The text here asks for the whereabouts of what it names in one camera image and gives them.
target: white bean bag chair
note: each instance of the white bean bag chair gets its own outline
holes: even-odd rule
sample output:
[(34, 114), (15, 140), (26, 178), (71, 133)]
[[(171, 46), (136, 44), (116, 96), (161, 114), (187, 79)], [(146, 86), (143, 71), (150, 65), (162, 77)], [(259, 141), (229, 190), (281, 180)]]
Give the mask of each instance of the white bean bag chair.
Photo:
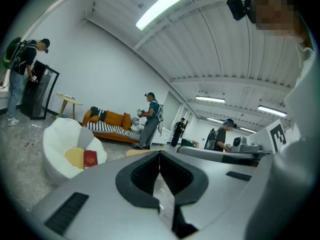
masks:
[(73, 119), (57, 118), (44, 130), (42, 144), (43, 165), (49, 177), (58, 186), (83, 171), (73, 166), (65, 157), (66, 151), (70, 148), (96, 151), (98, 164), (107, 161), (107, 153), (100, 140)]

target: concrete floor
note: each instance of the concrete floor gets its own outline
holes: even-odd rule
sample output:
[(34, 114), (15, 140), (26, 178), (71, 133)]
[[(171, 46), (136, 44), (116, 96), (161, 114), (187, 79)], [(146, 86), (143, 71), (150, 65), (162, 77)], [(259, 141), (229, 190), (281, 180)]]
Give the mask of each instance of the concrete floor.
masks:
[[(17, 110), (17, 126), (7, 126), (6, 115), (0, 115), (0, 172), (13, 202), (30, 211), (43, 197), (57, 187), (51, 182), (42, 164), (42, 134), (56, 119), (47, 113), (45, 120), (30, 120)], [(126, 157), (132, 144), (100, 139), (107, 153), (107, 163)], [(152, 145), (152, 149), (176, 151), (169, 144)], [(170, 228), (174, 197), (161, 175), (154, 184), (153, 196), (160, 201), (160, 217)]]

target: teal shirt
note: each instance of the teal shirt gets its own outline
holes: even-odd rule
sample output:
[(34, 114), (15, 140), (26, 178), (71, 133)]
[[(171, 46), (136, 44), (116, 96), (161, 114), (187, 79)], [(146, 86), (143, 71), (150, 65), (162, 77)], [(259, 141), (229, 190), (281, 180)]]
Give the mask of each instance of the teal shirt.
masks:
[(147, 117), (146, 119), (147, 119), (147, 120), (156, 119), (156, 118), (157, 118), (156, 113), (158, 113), (159, 107), (160, 107), (160, 105), (159, 105), (158, 103), (150, 102), (149, 110), (150, 110), (150, 109), (153, 109), (153, 115), (152, 115), (151, 117)]

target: baseball cap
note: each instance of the baseball cap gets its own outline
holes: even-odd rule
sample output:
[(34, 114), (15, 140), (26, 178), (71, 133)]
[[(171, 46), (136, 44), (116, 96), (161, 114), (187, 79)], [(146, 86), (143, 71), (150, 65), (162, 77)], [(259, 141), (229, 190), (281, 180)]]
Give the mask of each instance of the baseball cap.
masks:
[(231, 118), (228, 118), (227, 120), (225, 120), (223, 122), (224, 125), (232, 125), (233, 128), (237, 128), (237, 124), (231, 119)]
[(45, 44), (46, 49), (44, 51), (47, 54), (49, 52), (48, 48), (50, 46), (50, 41), (49, 41), (49, 39), (44, 38), (44, 39), (41, 40), (41, 42)]
[(151, 95), (152, 97), (155, 97), (155, 94), (153, 92), (146, 93), (144, 96), (148, 96), (148, 95)]

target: backpack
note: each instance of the backpack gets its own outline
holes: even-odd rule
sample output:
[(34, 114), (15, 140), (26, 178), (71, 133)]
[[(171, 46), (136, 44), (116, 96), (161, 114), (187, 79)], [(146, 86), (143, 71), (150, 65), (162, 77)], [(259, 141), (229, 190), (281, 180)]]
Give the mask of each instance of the backpack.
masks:
[(214, 128), (212, 128), (212, 130), (209, 132), (208, 138), (207, 138), (206, 143), (204, 145), (205, 150), (214, 150), (215, 145), (216, 145), (218, 131), (220, 130), (220, 128), (216, 131)]
[(160, 136), (162, 135), (162, 125), (164, 123), (164, 105), (159, 104), (159, 109), (158, 109), (158, 113), (154, 112), (156, 115), (156, 118), (159, 120), (159, 125), (158, 125), (158, 131), (160, 133)]
[(14, 67), (18, 67), (21, 64), (20, 59), (27, 47), (37, 49), (36, 45), (34, 44), (28, 46), (29, 42), (31, 42), (31, 40), (21, 41), (21, 37), (17, 37), (10, 42), (5, 50), (5, 54), (3, 57), (3, 65), (6, 69), (12, 69)]

